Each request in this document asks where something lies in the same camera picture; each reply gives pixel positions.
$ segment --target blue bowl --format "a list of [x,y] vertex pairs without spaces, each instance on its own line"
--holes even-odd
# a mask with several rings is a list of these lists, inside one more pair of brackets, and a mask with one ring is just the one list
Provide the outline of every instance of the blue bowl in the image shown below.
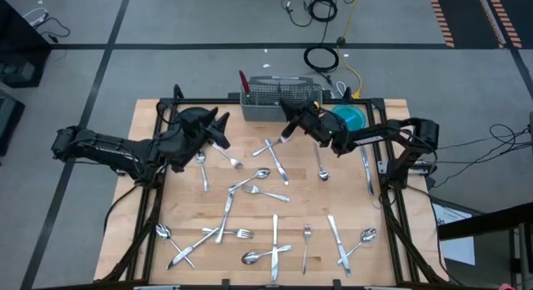
[[349,131],[356,131],[366,126],[365,114],[358,107],[342,105],[334,107],[331,111],[346,121]]

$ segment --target yellow cable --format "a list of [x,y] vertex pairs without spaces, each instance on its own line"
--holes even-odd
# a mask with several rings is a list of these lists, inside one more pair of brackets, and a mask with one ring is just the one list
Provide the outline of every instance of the yellow cable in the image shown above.
[[[351,18],[353,17],[354,12],[356,11],[356,7],[357,7],[358,3],[359,3],[359,0],[356,0],[353,3],[353,8],[351,9],[350,17],[348,18],[348,24],[346,25],[346,29],[344,31],[344,34],[342,34],[342,37],[345,38],[345,39],[346,39],[346,35],[348,34],[348,31],[350,31]],[[339,55],[339,57],[342,60],[342,63],[344,63],[344,66],[346,66],[348,69],[350,69],[350,71],[352,71],[353,74],[355,74],[357,79],[359,80],[359,87],[351,95],[351,97],[352,98],[360,98],[361,97],[361,90],[363,89],[363,79],[361,78],[361,75],[354,68],[350,67],[350,65],[348,65],[348,63],[346,63],[346,61],[344,60],[344,56],[339,51],[339,46],[338,45],[336,46],[336,54]]]

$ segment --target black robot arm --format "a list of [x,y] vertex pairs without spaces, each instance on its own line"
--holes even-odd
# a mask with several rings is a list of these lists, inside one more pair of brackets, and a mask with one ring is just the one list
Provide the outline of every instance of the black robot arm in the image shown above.
[[[342,117],[321,108],[311,99],[294,104],[282,98],[280,105],[289,122],[281,133],[283,137],[290,137],[296,127],[300,127],[305,134],[319,142],[321,147],[331,144],[331,149],[339,157],[358,146],[385,140],[402,145],[404,151],[399,158],[394,158],[386,164],[385,181],[390,188],[405,188],[409,168],[422,154],[433,153],[438,146],[439,125],[431,120],[388,120],[373,127],[350,132]],[[408,134],[408,138],[402,136],[402,133]]]
[[201,107],[185,109],[171,120],[168,131],[141,141],[108,136],[84,127],[67,127],[57,131],[52,151],[54,158],[61,161],[91,159],[113,171],[126,172],[138,185],[153,187],[163,166],[171,165],[172,171],[183,172],[207,141],[229,148],[224,136],[229,113],[215,120],[217,112],[216,107],[211,111]]

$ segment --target butter knife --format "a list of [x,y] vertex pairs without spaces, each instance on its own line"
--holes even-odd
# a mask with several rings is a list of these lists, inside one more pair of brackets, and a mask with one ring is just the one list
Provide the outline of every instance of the butter knife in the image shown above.
[[274,225],[274,241],[272,244],[271,280],[275,282],[277,280],[277,271],[279,267],[277,259],[277,214],[275,213],[272,217],[272,222]]
[[366,155],[366,149],[364,146],[361,146],[361,155],[363,157],[363,165],[365,165],[366,185],[368,186],[368,193],[371,196],[374,196],[374,188],[372,187],[372,180],[370,176],[370,166],[368,165],[368,156]]
[[235,190],[230,191],[227,194],[226,206],[224,207],[224,217],[222,218],[222,224],[220,226],[220,230],[217,235],[217,240],[215,240],[216,244],[222,243],[222,236],[224,235],[224,228],[226,227],[227,216],[230,214],[230,210],[232,209],[234,197],[235,197]]
[[200,241],[194,243],[191,247],[186,247],[182,250],[177,256],[175,256],[170,263],[167,265],[167,270],[172,268],[174,265],[178,264],[183,258],[185,258],[189,253],[192,253],[193,250],[195,250],[197,247],[199,247],[202,243],[204,243],[207,239],[209,239],[212,235],[214,235],[216,232],[218,232],[219,227],[213,229],[210,233],[208,233],[206,236],[204,236]]
[[276,163],[277,171],[280,172],[281,178],[283,179],[283,182],[285,183],[285,185],[288,185],[289,184],[289,178],[287,177],[285,169],[281,165],[280,160],[277,159],[276,153],[274,152],[274,149],[272,149],[272,145],[271,145],[270,140],[265,139],[265,143],[268,146],[268,150],[270,151],[270,153],[274,157],[274,162]]
[[346,251],[344,250],[344,247],[342,246],[341,237],[339,236],[339,231],[337,231],[336,229],[335,218],[333,217],[333,215],[327,214],[327,221],[330,223],[331,230],[333,231],[333,235],[335,236],[336,245],[339,248],[339,254],[341,255],[342,266],[344,266],[344,272],[346,273],[347,277],[350,277],[351,275],[350,260],[348,260]]

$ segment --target butcher block tabletop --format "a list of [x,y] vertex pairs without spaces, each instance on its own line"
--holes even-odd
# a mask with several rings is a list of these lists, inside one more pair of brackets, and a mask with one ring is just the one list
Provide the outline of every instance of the butcher block tabletop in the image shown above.
[[[157,102],[158,100],[137,101],[130,139],[152,137],[157,117]],[[409,117],[405,100],[387,99],[385,102],[388,118]],[[272,197],[237,190],[226,230],[244,228],[253,231],[255,237],[242,239],[224,235],[221,244],[215,244],[216,237],[212,237],[188,255],[196,269],[182,261],[170,270],[167,270],[167,264],[177,251],[170,242],[158,238],[152,260],[150,284],[217,285],[225,278],[230,279],[232,285],[272,284],[270,256],[262,257],[252,265],[243,264],[241,258],[250,251],[264,253],[272,250],[272,215],[277,213],[278,247],[292,245],[290,252],[279,253],[277,284],[329,286],[333,279],[340,279],[343,286],[396,285],[386,222],[378,201],[380,191],[371,146],[367,146],[366,150],[371,166],[372,184],[376,191],[374,197],[368,193],[360,148],[341,157],[337,157],[328,147],[319,148],[322,165],[330,175],[327,181],[322,181],[318,177],[313,151],[314,141],[304,135],[300,128],[293,133],[289,142],[274,147],[289,178],[289,184],[286,186],[268,150],[252,157],[253,151],[265,145],[264,138],[276,141],[286,123],[245,122],[238,104],[179,105],[178,109],[189,107],[218,107],[219,116],[225,112],[231,114],[225,132],[231,144],[227,153],[241,161],[244,168],[233,168],[222,154],[213,147],[206,146],[204,165],[211,185],[209,192],[203,189],[201,167],[196,160],[189,162],[185,172],[175,173],[168,170],[159,222],[172,230],[172,239],[181,249],[202,238],[202,228],[220,226],[228,186],[252,177],[258,168],[270,168],[270,176],[254,179],[249,184],[258,186],[262,191],[286,195],[291,201],[282,202]],[[394,143],[393,147],[398,156],[402,150],[401,146]],[[413,187],[426,189],[423,177],[409,176],[408,183]],[[114,199],[118,199],[131,187],[132,180],[129,177],[120,177]],[[136,190],[114,208],[108,220],[95,278],[107,275],[131,244],[141,192]],[[405,189],[403,194],[412,242],[437,274],[447,280],[439,265],[436,223],[428,197],[409,189]],[[335,217],[347,251],[359,243],[362,231],[368,228],[377,230],[376,239],[361,245],[350,257],[350,277],[345,275],[342,267],[336,265],[339,252],[326,218],[328,213]],[[305,275],[301,272],[304,224],[310,224],[312,230],[307,248]],[[409,280],[405,250],[401,242],[398,243],[404,279]],[[138,278],[141,276],[145,252],[146,245],[141,247],[139,252],[136,270]]]

